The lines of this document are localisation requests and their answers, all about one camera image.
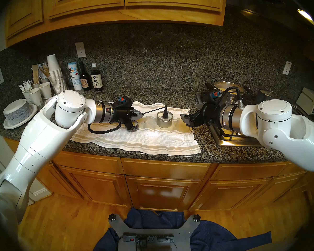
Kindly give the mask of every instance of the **metal rod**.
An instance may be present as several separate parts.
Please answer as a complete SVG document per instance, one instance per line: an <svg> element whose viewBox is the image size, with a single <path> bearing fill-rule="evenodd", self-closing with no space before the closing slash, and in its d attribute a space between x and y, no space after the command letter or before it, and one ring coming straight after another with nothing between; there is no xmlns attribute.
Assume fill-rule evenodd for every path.
<svg viewBox="0 0 314 251"><path fill-rule="evenodd" d="M146 113L149 113L149 112L153 112L153 111L155 111L155 110L147 111L147 112L142 113L142 114L146 114Z"/></svg>

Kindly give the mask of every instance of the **plastic fork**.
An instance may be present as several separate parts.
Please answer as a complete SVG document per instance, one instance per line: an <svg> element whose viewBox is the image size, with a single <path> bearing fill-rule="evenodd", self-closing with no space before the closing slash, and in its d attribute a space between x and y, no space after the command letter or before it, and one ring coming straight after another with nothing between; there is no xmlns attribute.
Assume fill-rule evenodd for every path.
<svg viewBox="0 0 314 251"><path fill-rule="evenodd" d="M23 81L23 86L25 90L30 90L31 81L30 80Z"/></svg>
<svg viewBox="0 0 314 251"><path fill-rule="evenodd" d="M18 83L17 85L20 87L21 92L24 92L24 87L22 86L22 84L21 84L21 83Z"/></svg>

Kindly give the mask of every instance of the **ceiling light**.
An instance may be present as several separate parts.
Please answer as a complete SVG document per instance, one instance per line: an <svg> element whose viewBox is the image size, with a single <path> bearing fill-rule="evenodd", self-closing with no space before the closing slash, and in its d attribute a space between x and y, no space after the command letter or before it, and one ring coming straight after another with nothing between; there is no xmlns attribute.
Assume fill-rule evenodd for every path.
<svg viewBox="0 0 314 251"><path fill-rule="evenodd" d="M307 12L305 12L304 10L300 10L300 9L298 9L298 12L302 16L304 16L310 23L312 23L314 25L314 21L313 21L312 17Z"/></svg>

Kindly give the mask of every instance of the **bottle label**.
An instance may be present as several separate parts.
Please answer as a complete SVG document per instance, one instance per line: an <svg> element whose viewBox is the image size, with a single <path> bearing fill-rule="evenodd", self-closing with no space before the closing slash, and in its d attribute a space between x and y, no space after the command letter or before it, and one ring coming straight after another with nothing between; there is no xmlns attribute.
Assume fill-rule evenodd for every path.
<svg viewBox="0 0 314 251"><path fill-rule="evenodd" d="M101 88L102 87L101 74L92 75L92 80L93 80L93 87L94 88Z"/></svg>
<svg viewBox="0 0 314 251"><path fill-rule="evenodd" d="M88 83L86 79L80 79L81 81L81 85L83 86L83 88L88 88Z"/></svg>

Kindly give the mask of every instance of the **blue cloth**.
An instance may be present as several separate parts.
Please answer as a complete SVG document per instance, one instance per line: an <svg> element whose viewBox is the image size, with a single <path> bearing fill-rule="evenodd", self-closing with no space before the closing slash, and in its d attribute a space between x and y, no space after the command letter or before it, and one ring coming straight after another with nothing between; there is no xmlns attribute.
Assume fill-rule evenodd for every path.
<svg viewBox="0 0 314 251"><path fill-rule="evenodd" d="M185 223L184 212L156 212L136 210L128 212L125 224L133 229L178 229ZM119 237L109 228L95 245L93 251L115 251ZM271 243L271 231L250 238L237 239L224 227L211 222L201 221L191 235L191 251L246 251L257 246Z"/></svg>

